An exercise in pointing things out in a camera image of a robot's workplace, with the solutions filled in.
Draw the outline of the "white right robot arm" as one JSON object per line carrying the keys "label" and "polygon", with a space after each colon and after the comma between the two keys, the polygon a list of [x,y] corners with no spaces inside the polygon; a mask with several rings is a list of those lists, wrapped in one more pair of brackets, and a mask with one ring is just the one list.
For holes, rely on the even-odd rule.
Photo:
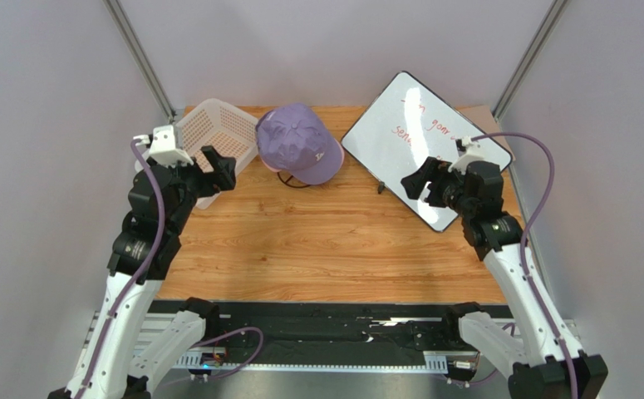
{"label": "white right robot arm", "polygon": [[455,340],[481,352],[507,380],[512,398],[596,398],[608,367],[574,337],[536,274],[523,229],[504,211],[504,179],[498,165],[465,166],[429,157],[401,184],[412,200],[453,210],[468,244],[499,284],[520,337],[504,331],[477,303],[448,312]]}

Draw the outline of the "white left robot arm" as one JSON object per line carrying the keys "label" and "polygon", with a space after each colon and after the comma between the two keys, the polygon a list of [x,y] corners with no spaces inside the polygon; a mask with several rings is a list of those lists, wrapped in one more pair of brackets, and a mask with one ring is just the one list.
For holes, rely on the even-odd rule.
{"label": "white left robot arm", "polygon": [[184,301],[174,320],[140,354],[135,345],[155,295],[179,252],[184,227],[200,198],[236,185],[236,160],[201,149],[212,170],[177,155],[174,161],[135,156],[143,165],[128,194],[130,211],[112,245],[106,294],[86,352],[71,380],[50,398],[151,398],[167,372],[207,328],[219,306]]}

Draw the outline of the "lavender cap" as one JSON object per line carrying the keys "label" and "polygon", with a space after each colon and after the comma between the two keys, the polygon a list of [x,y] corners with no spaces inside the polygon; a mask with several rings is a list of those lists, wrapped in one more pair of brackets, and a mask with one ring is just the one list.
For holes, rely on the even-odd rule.
{"label": "lavender cap", "polygon": [[317,113],[303,103],[279,106],[255,126],[261,161],[305,185],[322,185],[343,166],[345,152]]}

